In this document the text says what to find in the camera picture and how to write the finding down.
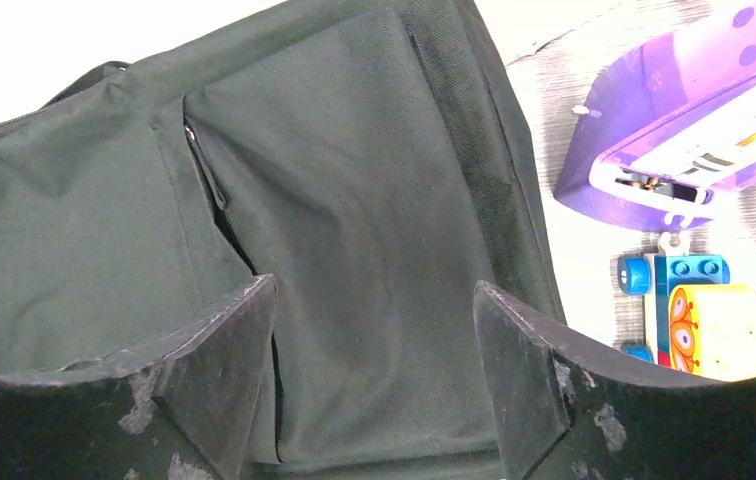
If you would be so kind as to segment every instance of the zipper pull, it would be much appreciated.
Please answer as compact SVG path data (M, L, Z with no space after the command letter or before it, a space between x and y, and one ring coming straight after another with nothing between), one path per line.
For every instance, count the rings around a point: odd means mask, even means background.
M205 183L210 189L213 201L220 210L224 210L228 202L225 199L225 195L219 189L219 184L216 183L216 177L213 176L213 172L210 170L210 165L207 164L207 159L204 158L204 153L201 150L201 144L198 142L198 136L195 134L195 130L193 130L188 123L184 123L184 131L187 135L187 143L189 143L190 151L201 169L201 174L204 176Z

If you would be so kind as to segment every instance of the mega bloks toy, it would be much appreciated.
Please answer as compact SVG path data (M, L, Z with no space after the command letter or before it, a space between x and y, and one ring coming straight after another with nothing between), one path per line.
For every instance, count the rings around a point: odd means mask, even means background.
M756 2L626 53L579 111L557 200L642 231L717 218L756 183Z
M718 380L755 377L756 292L746 285L729 284L728 265L719 256L691 255L686 257L689 262L676 263L679 260L671 255L687 254L689 237L680 234L678 245L672 248L670 238L664 234L659 240L664 262L656 262L658 255L646 255L645 262L639 257L619 262L622 290L647 294L646 345L628 345L623 350L642 360ZM694 263L704 277L678 276ZM708 274L715 273L715 265L720 264L722 277L717 282L716 275ZM653 273L661 267L666 274Z
M679 285L727 284L731 280L728 263L720 255L690 255L690 237L678 234L673 245L670 233L661 234L658 253L620 258L617 276L627 295L643 295L646 346L628 348L626 353L671 367L669 299Z

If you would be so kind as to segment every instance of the blue building block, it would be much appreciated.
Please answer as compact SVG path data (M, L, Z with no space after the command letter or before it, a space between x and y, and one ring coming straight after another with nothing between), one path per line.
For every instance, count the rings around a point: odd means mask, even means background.
M626 355L630 355L634 358L639 358L640 360L643 360L644 362L649 363L655 363L655 360L652 358L652 352L648 348L644 346L638 346L638 345L628 345L623 347L622 351Z
M652 267L643 257L623 257L617 263L619 288L626 295L646 295L652 289Z
M720 255L686 257L655 256L655 309L658 322L658 360L667 358L669 346L669 297L679 285L727 284L731 280L728 264Z

